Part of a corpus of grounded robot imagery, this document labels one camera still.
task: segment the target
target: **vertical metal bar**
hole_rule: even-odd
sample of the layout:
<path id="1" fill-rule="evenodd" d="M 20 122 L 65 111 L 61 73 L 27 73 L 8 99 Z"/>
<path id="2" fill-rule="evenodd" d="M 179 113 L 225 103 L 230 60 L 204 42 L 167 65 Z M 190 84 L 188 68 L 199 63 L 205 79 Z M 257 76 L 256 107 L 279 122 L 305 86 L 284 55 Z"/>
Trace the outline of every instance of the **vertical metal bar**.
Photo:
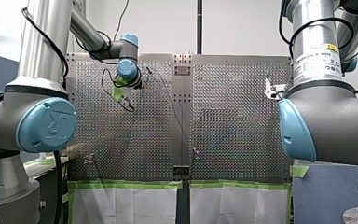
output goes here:
<path id="1" fill-rule="evenodd" d="M 202 0 L 197 5 L 197 54 L 202 54 Z"/>
<path id="2" fill-rule="evenodd" d="M 29 0 L 34 23 L 66 54 L 71 0 Z M 62 87 L 63 66 L 57 52 L 29 23 L 25 23 L 18 77 L 8 85 L 32 86 L 66 92 Z"/>

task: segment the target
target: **warning label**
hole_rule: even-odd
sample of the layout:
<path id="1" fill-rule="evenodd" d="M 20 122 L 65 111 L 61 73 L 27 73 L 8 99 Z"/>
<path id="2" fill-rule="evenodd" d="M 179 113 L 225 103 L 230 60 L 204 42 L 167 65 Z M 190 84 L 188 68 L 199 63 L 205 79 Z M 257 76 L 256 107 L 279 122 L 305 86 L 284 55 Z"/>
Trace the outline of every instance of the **warning label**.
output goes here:
<path id="1" fill-rule="evenodd" d="M 316 49 L 298 57 L 294 64 L 295 77 L 341 76 L 341 60 L 331 49 Z"/>

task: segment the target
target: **robotic arm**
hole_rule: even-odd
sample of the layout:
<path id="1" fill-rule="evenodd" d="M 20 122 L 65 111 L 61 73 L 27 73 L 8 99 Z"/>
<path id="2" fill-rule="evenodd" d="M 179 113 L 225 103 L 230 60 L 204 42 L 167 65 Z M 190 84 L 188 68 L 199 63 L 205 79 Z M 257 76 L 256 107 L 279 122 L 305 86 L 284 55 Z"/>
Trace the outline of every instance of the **robotic arm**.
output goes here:
<path id="1" fill-rule="evenodd" d="M 76 110 L 62 85 L 67 74 L 69 30 L 90 56 L 118 59 L 121 80 L 140 85 L 138 38 L 106 42 L 73 6 L 72 0 L 29 0 L 18 76 L 0 92 L 0 223 L 39 221 L 39 184 L 28 180 L 19 151 L 64 148 L 76 129 Z"/>
<path id="2" fill-rule="evenodd" d="M 136 35 L 123 35 L 119 41 L 106 43 L 69 0 L 30 0 L 28 10 L 34 23 L 63 55 L 71 29 L 92 58 L 119 59 L 119 77 L 128 81 L 140 78 Z M 0 149 L 50 152 L 61 149 L 71 139 L 76 112 L 62 86 L 64 69 L 57 52 L 28 23 L 18 77 L 6 85 L 0 101 Z"/>
<path id="3" fill-rule="evenodd" d="M 357 91 L 342 80 L 357 63 L 358 0 L 283 6 L 295 31 L 292 83 L 280 101 L 283 149 L 294 159 L 358 165 Z M 334 18 L 340 6 L 343 20 Z"/>

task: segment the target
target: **blue joint cap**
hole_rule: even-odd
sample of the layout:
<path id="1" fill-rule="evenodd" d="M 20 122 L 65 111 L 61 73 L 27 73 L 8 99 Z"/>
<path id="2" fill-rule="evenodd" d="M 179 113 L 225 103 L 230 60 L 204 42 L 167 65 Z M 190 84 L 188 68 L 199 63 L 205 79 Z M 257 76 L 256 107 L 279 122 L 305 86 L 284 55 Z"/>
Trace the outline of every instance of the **blue joint cap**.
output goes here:
<path id="1" fill-rule="evenodd" d="M 357 63 L 358 63 L 358 58 L 355 57 L 354 59 L 351 60 L 350 66 L 348 67 L 346 72 L 347 73 L 353 72 L 357 67 Z"/>
<path id="2" fill-rule="evenodd" d="M 134 34 L 124 34 L 120 40 L 126 40 L 138 47 L 138 36 Z"/>
<path id="3" fill-rule="evenodd" d="M 316 161 L 316 148 L 310 130 L 296 106 L 284 99 L 280 101 L 279 108 L 284 152 L 293 159 Z"/>
<path id="4" fill-rule="evenodd" d="M 16 131 L 19 149 L 26 152 L 52 152 L 63 149 L 76 129 L 75 107 L 53 97 L 34 105 L 21 118 Z"/>
<path id="5" fill-rule="evenodd" d="M 118 62 L 117 73 L 126 80 L 133 80 L 138 74 L 136 64 L 129 59 L 123 59 Z"/>

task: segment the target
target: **white paper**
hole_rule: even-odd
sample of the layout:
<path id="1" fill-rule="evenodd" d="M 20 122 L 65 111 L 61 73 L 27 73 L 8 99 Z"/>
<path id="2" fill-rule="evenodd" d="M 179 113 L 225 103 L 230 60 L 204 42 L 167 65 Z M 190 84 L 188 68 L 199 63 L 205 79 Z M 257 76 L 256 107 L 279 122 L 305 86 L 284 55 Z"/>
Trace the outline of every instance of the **white paper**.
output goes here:
<path id="1" fill-rule="evenodd" d="M 21 14 L 0 15 L 0 37 L 21 39 Z"/>
<path id="2" fill-rule="evenodd" d="M 21 40 L 0 37 L 0 56 L 18 62 L 21 55 Z"/>
<path id="3" fill-rule="evenodd" d="M 176 189 L 78 189 L 74 224 L 175 224 Z"/>
<path id="4" fill-rule="evenodd" d="M 284 224 L 287 190 L 221 189 L 191 190 L 192 224 Z"/>

